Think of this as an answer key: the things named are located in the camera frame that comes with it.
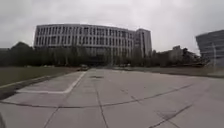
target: paved plaza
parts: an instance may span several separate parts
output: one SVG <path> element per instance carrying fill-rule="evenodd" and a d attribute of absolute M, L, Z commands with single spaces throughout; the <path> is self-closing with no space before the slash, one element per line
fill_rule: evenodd
<path fill-rule="evenodd" d="M 224 79 L 91 69 L 0 102 L 7 128 L 223 128 Z"/>

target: person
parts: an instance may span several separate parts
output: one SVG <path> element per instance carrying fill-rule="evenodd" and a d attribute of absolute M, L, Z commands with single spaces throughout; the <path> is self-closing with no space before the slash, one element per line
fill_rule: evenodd
<path fill-rule="evenodd" d="M 2 118 L 1 113 L 0 113 L 0 128 L 6 128 L 5 122 L 4 122 L 3 118 Z"/>

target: large white building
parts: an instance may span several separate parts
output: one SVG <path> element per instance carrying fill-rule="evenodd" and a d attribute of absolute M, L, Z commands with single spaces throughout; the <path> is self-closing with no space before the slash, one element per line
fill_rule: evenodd
<path fill-rule="evenodd" d="M 36 27 L 34 47 L 84 47 L 92 55 L 110 54 L 131 57 L 141 49 L 142 57 L 151 54 L 150 31 L 137 31 L 96 25 L 49 24 Z"/>

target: overcast sky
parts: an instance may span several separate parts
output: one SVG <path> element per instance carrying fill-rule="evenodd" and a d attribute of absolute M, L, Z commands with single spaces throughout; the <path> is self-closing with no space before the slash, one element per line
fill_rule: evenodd
<path fill-rule="evenodd" d="M 109 25 L 152 33 L 157 51 L 197 52 L 195 36 L 224 29 L 223 0 L 0 0 L 0 47 L 33 45 L 38 24 Z"/>

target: white road marking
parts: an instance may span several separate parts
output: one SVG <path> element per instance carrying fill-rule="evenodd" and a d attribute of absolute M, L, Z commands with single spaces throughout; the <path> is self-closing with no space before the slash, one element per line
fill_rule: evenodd
<path fill-rule="evenodd" d="M 31 91 L 31 90 L 25 90 L 21 89 L 17 92 L 19 93 L 37 93 L 37 94 L 66 94 L 72 91 L 72 89 L 78 84 L 78 82 L 82 79 L 82 77 L 86 74 L 86 72 L 83 72 L 76 81 L 74 81 L 66 90 L 64 91 Z"/>

